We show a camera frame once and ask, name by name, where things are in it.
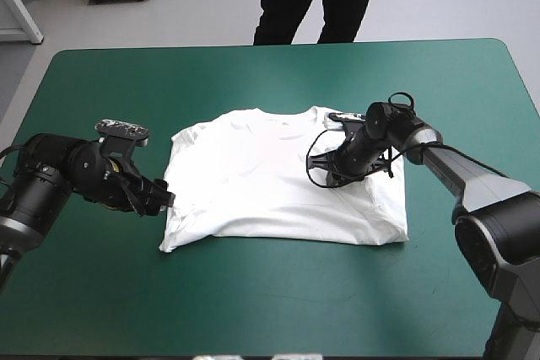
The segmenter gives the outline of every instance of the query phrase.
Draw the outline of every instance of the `white t-shirt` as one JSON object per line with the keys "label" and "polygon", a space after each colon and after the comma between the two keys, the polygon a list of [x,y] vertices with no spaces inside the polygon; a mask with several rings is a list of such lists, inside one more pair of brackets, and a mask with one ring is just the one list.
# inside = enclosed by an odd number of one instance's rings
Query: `white t-shirt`
{"label": "white t-shirt", "polygon": [[[165,171],[176,194],[164,252],[209,235],[313,239],[346,244],[406,241],[403,161],[386,173],[322,189],[305,173],[305,154],[324,131],[327,113],[297,115],[235,110],[172,137]],[[343,132],[327,132],[311,154],[335,149]],[[313,169],[324,184],[326,172]]]}

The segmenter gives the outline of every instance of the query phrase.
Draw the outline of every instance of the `white object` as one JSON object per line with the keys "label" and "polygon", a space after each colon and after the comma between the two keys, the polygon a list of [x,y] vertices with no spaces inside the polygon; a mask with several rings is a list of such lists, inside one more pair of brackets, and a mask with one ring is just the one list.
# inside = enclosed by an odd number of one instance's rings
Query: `white object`
{"label": "white object", "polygon": [[0,41],[40,44],[43,34],[21,0],[0,0]]}
{"label": "white object", "polygon": [[[165,180],[176,199],[159,248],[171,252],[211,234],[346,244],[407,240],[401,159],[392,165],[393,179],[378,173],[333,190],[309,182],[305,154],[331,111],[236,110],[174,135]],[[311,154],[343,139],[342,132],[327,132]],[[311,173],[324,183],[325,172]]]}

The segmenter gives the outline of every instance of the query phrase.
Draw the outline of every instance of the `gray robot arm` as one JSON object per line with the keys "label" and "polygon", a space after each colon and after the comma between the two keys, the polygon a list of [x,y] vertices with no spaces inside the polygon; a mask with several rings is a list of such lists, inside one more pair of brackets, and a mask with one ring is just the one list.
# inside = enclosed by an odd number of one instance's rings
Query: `gray robot arm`
{"label": "gray robot arm", "polygon": [[540,358],[540,196],[520,181],[442,143],[410,104],[378,102],[365,116],[330,116],[346,133],[335,151],[306,157],[306,169],[327,171],[324,187],[390,171],[381,152],[394,147],[425,165],[456,198],[456,240],[488,295],[501,302],[484,358]]}

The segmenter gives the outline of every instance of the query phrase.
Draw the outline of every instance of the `table top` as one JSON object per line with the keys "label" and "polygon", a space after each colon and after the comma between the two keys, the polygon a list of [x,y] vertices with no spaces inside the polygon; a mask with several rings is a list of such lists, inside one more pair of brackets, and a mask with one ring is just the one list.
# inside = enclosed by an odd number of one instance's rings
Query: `table top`
{"label": "table top", "polygon": [[[446,143],[540,188],[537,112],[490,39],[64,51],[16,142],[95,139],[102,118],[136,122],[152,135],[134,160],[154,178],[170,137],[196,122],[254,107],[362,112],[397,91]],[[0,354],[479,356],[499,305],[457,248],[453,198],[411,164],[406,192],[405,244],[210,237],[171,254],[158,251],[164,213],[73,195],[0,297]]]}

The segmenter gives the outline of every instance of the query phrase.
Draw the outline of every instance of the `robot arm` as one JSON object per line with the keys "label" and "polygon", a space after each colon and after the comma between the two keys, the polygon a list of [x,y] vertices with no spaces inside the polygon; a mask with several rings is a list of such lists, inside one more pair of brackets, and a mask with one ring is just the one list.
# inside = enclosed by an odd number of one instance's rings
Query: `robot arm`
{"label": "robot arm", "polygon": [[41,244],[72,192],[140,216],[172,207],[175,195],[167,183],[142,176],[131,159],[149,131],[114,120],[95,128],[99,141],[38,134],[18,147],[13,184],[4,183],[8,190],[0,199],[0,288],[22,254]]}
{"label": "robot arm", "polygon": [[374,103],[365,117],[330,116],[346,132],[335,151],[306,157],[327,171],[325,187],[390,170],[381,154],[394,147],[423,164],[456,198],[452,222],[459,248],[488,295],[501,302],[485,358],[540,358],[540,196],[517,180],[442,143],[410,104]]}

